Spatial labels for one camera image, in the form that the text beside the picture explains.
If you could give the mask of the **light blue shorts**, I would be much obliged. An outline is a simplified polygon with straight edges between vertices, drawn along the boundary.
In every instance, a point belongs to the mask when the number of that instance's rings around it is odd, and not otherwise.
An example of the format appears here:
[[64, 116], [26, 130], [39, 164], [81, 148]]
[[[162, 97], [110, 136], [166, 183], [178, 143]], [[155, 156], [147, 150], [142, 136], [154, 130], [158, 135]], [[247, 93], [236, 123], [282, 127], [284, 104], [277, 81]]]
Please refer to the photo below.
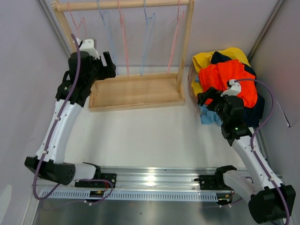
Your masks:
[[[198, 75], [195, 75], [191, 85], [195, 95], [203, 92]], [[217, 116], [217, 114], [213, 111], [209, 111], [206, 105], [198, 106], [198, 107], [201, 111], [200, 120], [203, 125], [210, 125], [210, 124], [217, 124], [218, 126], [222, 125], [222, 122], [220, 118]]]

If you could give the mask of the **blue hanger of grey shorts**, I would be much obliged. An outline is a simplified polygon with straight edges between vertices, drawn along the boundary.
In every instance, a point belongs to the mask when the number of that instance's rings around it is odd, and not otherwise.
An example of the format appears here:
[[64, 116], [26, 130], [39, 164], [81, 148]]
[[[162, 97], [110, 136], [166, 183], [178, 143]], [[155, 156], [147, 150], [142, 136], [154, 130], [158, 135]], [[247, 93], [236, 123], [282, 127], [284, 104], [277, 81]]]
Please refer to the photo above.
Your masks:
[[146, 63], [146, 58], [148, 54], [148, 49], [150, 46], [150, 39], [152, 37], [153, 33], [153, 27], [156, 20], [155, 13], [152, 13], [151, 16], [147, 16], [146, 11], [146, 1], [143, 1], [143, 11], [145, 16], [145, 33], [144, 33], [144, 41], [143, 41], [143, 50], [142, 50], [142, 61], [140, 65], [140, 76], [143, 76], [144, 74], [144, 68]]

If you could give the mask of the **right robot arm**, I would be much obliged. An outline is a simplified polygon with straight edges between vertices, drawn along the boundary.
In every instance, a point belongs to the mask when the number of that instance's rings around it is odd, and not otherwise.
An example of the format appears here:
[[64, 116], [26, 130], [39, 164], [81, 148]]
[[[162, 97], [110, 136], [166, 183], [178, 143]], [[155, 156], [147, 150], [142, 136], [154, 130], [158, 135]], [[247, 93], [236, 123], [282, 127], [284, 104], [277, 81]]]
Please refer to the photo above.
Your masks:
[[233, 167], [220, 167], [214, 177], [215, 186], [230, 187], [242, 197], [256, 223], [286, 219], [285, 223], [289, 224], [295, 189], [283, 183], [260, 153], [255, 135], [243, 122], [243, 100], [235, 95], [224, 95], [213, 87], [197, 97], [199, 105], [211, 100], [208, 110], [217, 113], [222, 121], [222, 136], [242, 159], [251, 177], [251, 180], [246, 179]]

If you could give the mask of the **wooden clothes rack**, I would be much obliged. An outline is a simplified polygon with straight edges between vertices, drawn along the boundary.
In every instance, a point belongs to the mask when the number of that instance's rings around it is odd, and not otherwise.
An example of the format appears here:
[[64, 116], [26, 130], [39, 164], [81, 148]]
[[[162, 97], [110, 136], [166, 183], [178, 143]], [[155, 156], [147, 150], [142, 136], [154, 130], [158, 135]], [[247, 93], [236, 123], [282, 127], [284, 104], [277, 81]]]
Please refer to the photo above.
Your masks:
[[[188, 51], [191, 23], [195, 2], [181, 0], [180, 6], [186, 6], [185, 15], [181, 24], [184, 24], [181, 60], [177, 72], [117, 76], [97, 81], [91, 87], [89, 109], [95, 112], [180, 106], [185, 103], [182, 87], [183, 70]], [[97, 2], [70, 3], [73, 11], [98, 10]], [[118, 10], [117, 1], [100, 2], [102, 9]], [[146, 7], [178, 6], [177, 0], [146, 1]], [[120, 2], [123, 8], [143, 8], [143, 0], [126, 0]], [[65, 35], [71, 33], [71, 28], [64, 15], [68, 12], [67, 3], [57, 0], [52, 2], [52, 9]]]

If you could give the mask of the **navy blue shorts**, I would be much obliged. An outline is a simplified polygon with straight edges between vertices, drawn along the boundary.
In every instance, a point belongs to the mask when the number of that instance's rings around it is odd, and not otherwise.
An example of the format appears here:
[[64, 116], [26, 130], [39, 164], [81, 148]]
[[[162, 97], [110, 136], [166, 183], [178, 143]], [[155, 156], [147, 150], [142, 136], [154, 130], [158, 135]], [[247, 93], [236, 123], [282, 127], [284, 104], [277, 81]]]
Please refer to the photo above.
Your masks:
[[[220, 52], [214, 52], [210, 62], [215, 84], [209, 86], [217, 90], [226, 90], [226, 83], [231, 79], [256, 78], [254, 70], [249, 65]], [[238, 97], [244, 102], [243, 121], [248, 127], [257, 128], [263, 116], [265, 100], [257, 93], [255, 82], [242, 81], [240, 85], [241, 93]]]

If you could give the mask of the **pink hanger of yellow shorts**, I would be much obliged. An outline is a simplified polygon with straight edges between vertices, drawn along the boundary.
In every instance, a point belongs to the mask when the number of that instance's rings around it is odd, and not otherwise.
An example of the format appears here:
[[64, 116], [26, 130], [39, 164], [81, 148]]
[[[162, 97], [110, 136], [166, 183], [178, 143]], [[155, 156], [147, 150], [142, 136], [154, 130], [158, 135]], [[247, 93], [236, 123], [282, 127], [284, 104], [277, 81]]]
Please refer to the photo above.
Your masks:
[[170, 58], [169, 58], [169, 62], [168, 62], [168, 67], [167, 67], [167, 74], [170, 73], [170, 68], [171, 68], [171, 65], [172, 65], [173, 57], [175, 55], [176, 43], [177, 43], [177, 40], [178, 40], [178, 37], [179, 37], [179, 32], [180, 32], [180, 27], [181, 27], [180, 23], [182, 21], [182, 18], [185, 15], [185, 11], [180, 13], [180, 3], [181, 3], [181, 0], [178, 0], [176, 28], [175, 28], [175, 34], [174, 34], [174, 38], [173, 38], [173, 42], [172, 42], [172, 49], [171, 49]]

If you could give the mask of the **pink hanger of navy shorts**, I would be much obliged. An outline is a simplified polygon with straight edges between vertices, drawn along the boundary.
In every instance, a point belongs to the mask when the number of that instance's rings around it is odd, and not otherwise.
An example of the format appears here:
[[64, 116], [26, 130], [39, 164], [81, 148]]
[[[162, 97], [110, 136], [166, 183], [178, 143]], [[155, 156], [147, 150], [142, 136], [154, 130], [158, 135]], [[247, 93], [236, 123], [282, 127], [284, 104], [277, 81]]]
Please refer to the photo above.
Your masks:
[[121, 11], [120, 1], [117, 0], [118, 10], [120, 15], [120, 26], [122, 30], [122, 40], [124, 46], [124, 54], [125, 54], [125, 61], [126, 61], [126, 69], [127, 69], [127, 76], [129, 77], [129, 61], [128, 61], [128, 44], [127, 44], [127, 37], [126, 37], [126, 29], [125, 29], [125, 22], [124, 22], [124, 15]]

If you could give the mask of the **translucent pink basket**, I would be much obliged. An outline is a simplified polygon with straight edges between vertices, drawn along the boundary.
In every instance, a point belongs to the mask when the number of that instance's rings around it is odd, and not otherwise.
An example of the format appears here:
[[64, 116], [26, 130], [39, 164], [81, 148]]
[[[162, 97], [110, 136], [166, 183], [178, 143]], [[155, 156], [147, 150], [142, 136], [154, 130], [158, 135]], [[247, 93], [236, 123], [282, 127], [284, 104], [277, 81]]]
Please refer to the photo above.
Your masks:
[[196, 97], [196, 95], [194, 93], [194, 89], [192, 87], [192, 81], [194, 80], [196, 75], [197, 75], [196, 69], [195, 69], [193, 63], [191, 63], [191, 65], [189, 67], [188, 75], [187, 75], [187, 82], [188, 82], [188, 90], [189, 90], [190, 97], [194, 101], [197, 100], [197, 97]]

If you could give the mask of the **orange shorts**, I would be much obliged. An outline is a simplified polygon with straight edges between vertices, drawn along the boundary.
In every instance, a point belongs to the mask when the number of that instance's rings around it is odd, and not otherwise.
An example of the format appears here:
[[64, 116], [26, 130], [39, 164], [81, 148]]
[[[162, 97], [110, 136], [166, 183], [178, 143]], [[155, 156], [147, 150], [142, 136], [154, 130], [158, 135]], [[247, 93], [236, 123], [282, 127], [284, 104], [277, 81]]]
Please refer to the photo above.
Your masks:
[[[199, 71], [199, 80], [204, 92], [210, 87], [219, 91], [227, 90], [229, 80], [255, 79], [255, 76], [245, 70], [245, 65], [238, 60], [229, 60], [211, 64]], [[253, 81], [241, 81], [241, 92], [238, 94], [247, 108], [253, 108], [257, 102], [257, 91]]]

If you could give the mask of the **pink hanger of blue shorts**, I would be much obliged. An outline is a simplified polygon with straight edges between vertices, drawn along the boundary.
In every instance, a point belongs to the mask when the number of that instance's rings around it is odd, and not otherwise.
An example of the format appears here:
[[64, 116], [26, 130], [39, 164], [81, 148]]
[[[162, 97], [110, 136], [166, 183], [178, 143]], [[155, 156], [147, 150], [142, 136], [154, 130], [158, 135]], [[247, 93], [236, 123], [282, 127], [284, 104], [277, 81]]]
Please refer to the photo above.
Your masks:
[[75, 27], [75, 30], [76, 30], [76, 33], [77, 33], [77, 37], [80, 38], [80, 28], [83, 28], [83, 36], [84, 38], [87, 37], [87, 29], [86, 29], [86, 21], [85, 21], [85, 18], [82, 17], [80, 22], [77, 23], [75, 21], [75, 18], [73, 16], [73, 13], [72, 13], [72, 9], [71, 9], [71, 6], [70, 6], [70, 2], [67, 2], [67, 7], [68, 7], [68, 12], [71, 16], [71, 19], [72, 19], [72, 22], [73, 22], [73, 25]]

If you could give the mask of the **yellow shorts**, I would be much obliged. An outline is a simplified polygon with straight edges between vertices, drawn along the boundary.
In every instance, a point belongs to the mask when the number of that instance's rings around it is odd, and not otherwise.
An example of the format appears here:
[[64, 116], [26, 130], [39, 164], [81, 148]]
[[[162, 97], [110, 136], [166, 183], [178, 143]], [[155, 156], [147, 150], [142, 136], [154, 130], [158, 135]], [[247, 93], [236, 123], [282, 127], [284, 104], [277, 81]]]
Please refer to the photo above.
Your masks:
[[[211, 58], [213, 56], [212, 52], [202, 52], [198, 53], [195, 56], [192, 57], [193, 65], [196, 69], [197, 75], [199, 74], [200, 69], [206, 68], [211, 64]], [[248, 59], [244, 52], [237, 48], [237, 47], [229, 47], [224, 50], [218, 50], [218, 52], [224, 56], [228, 56], [232, 60], [239, 60], [241, 63], [246, 64], [247, 66], [250, 66]]]

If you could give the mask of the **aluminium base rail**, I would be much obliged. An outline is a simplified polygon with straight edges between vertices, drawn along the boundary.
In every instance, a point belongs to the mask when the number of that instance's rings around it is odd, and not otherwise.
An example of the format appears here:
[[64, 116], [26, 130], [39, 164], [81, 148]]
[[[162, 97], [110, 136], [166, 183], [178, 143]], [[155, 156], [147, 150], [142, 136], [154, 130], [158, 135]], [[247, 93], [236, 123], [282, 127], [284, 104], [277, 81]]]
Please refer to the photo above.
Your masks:
[[100, 167], [98, 165], [63, 164], [40, 168], [32, 186], [43, 183], [64, 187], [97, 189], [112, 185], [117, 189], [161, 190], [221, 190], [221, 174], [234, 166], [218, 168], [136, 168]]

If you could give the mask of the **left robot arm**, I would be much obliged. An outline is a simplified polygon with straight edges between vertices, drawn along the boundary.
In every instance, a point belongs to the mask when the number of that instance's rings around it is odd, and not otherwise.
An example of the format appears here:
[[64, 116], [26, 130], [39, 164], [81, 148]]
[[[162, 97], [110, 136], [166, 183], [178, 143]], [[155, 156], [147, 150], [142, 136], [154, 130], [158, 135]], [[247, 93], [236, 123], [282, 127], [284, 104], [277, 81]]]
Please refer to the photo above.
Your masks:
[[99, 166], [65, 162], [66, 146], [74, 123], [91, 94], [96, 81], [114, 78], [116, 66], [109, 52], [94, 57], [87, 51], [72, 53], [68, 59], [69, 69], [64, 73], [56, 93], [55, 109], [46, 136], [34, 157], [26, 157], [25, 166], [42, 178], [58, 184], [68, 185], [74, 180], [85, 180], [90, 187], [98, 187], [102, 176]]

